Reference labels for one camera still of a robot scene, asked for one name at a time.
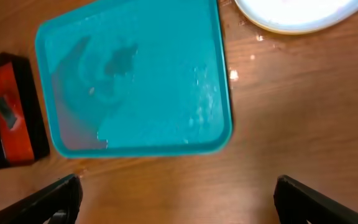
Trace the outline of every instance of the red label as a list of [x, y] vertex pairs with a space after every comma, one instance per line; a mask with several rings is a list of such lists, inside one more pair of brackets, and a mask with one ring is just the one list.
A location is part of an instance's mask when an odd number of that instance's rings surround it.
[[12, 63], [0, 67], [0, 135], [12, 165], [34, 160]]

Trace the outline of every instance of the tray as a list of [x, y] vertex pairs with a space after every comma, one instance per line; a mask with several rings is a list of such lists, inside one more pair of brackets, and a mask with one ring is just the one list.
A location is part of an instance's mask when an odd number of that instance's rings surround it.
[[216, 152], [232, 133], [215, 0], [104, 0], [35, 41], [51, 137], [66, 157]]

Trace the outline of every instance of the white plate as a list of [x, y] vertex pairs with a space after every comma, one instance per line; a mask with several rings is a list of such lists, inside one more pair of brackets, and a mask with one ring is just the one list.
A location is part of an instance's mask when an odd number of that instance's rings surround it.
[[358, 0], [235, 1], [252, 22], [283, 34], [304, 34], [324, 29], [358, 11]]

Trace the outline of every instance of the table surface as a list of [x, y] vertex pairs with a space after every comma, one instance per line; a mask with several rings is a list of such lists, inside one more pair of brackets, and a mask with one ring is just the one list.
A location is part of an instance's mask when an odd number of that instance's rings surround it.
[[[42, 21], [91, 0], [0, 0], [0, 52], [30, 58]], [[287, 174], [358, 212], [358, 13], [314, 34], [272, 34], [219, 1], [234, 134], [211, 156], [77, 159], [51, 155], [0, 170], [0, 209], [70, 173], [82, 177], [77, 223], [279, 223]], [[45, 106], [41, 103], [45, 126]]]

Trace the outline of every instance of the plate rim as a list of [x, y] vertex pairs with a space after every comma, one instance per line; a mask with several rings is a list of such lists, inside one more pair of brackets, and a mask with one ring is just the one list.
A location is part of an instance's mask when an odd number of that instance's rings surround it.
[[255, 25], [259, 26], [260, 28], [268, 30], [270, 32], [275, 32], [275, 33], [279, 33], [279, 34], [288, 34], [288, 35], [309, 34], [312, 32], [316, 32], [316, 31], [331, 27], [331, 26], [338, 24], [341, 21], [347, 19], [348, 17], [350, 17], [351, 15], [353, 15], [354, 13], [356, 13], [358, 11], [358, 1], [353, 1], [353, 2], [355, 2], [354, 4], [356, 6], [355, 7], [346, 7], [346, 9], [343, 13], [334, 13], [328, 17], [319, 19], [314, 22], [309, 22], [309, 23], [302, 24], [302, 25], [294, 25], [292, 27], [285, 28], [284, 26], [281, 26], [279, 24], [277, 26], [274, 26], [274, 25], [272, 25], [272, 23], [269, 23], [265, 19], [262, 19], [261, 17], [255, 15], [255, 13], [248, 10], [248, 8], [243, 7], [243, 5], [240, 3], [240, 1], [246, 1], [246, 0], [234, 0], [237, 7], [240, 9], [241, 13], [243, 13], [243, 15], [245, 15], [246, 18], [248, 18], [252, 23], [254, 23]]

